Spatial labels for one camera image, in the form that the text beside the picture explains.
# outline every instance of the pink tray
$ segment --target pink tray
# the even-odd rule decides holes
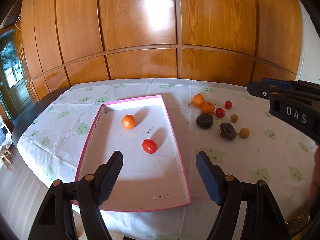
[[[137,120],[132,130],[121,124],[127,114]],[[142,149],[143,140],[148,138],[158,145],[154,154]],[[75,180],[94,173],[116,150],[123,154],[123,167],[101,210],[158,211],[191,203],[177,141],[161,96],[102,104],[84,144]]]

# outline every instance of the dried fruit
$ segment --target dried fruit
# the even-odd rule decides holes
[[[208,129],[213,124],[213,117],[210,114],[201,114],[197,117],[196,123],[203,129]]]
[[[226,115],[226,112],[224,111],[223,108],[217,108],[217,110],[216,110],[216,116],[217,116],[218,118],[222,118],[222,117],[224,117],[225,115]]]
[[[240,137],[247,138],[249,136],[249,134],[250,134],[250,130],[248,128],[246,128],[246,127],[242,128],[240,130],[239,134],[240,134]]]
[[[233,128],[232,124],[228,122],[223,122],[222,124],[220,124],[220,131],[220,136],[222,138],[227,137],[232,140],[237,136],[236,130]]]
[[[193,97],[193,100],[192,100],[192,104],[197,107],[197,108],[201,108],[201,106],[203,105],[204,103],[204,97],[203,95],[200,95],[200,94],[197,94]]]
[[[122,119],[122,126],[128,130],[134,128],[136,126],[136,119],[133,115],[128,114]]]
[[[157,144],[152,139],[145,139],[142,142],[142,148],[146,153],[155,153],[157,151]]]
[[[226,109],[230,109],[230,108],[232,107],[232,103],[231,103],[230,101],[226,101],[226,102],[224,103],[224,107],[225,107]]]
[[[231,120],[231,122],[237,122],[238,121],[238,116],[236,114],[232,114],[230,116],[230,120]]]
[[[201,113],[203,114],[213,114],[214,112],[214,104],[209,102],[204,102],[201,106]]]

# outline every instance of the door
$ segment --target door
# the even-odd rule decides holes
[[[11,119],[31,102],[14,43],[13,29],[0,36],[0,92]]]

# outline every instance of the window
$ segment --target window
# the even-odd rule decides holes
[[[0,58],[9,88],[13,87],[22,76],[22,68],[14,44],[13,32],[0,39]]]

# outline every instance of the red cherry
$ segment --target red cherry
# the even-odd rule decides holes
[[[224,103],[224,107],[225,107],[226,109],[230,109],[230,108],[232,107],[232,103],[231,103],[230,101],[226,101],[226,102]]]
[[[155,153],[157,151],[157,144],[151,139],[145,139],[142,143],[142,148],[146,153]]]
[[[224,117],[225,114],[226,114],[226,112],[225,112],[222,108],[217,108],[217,110],[216,110],[216,116],[217,116],[218,118]]]

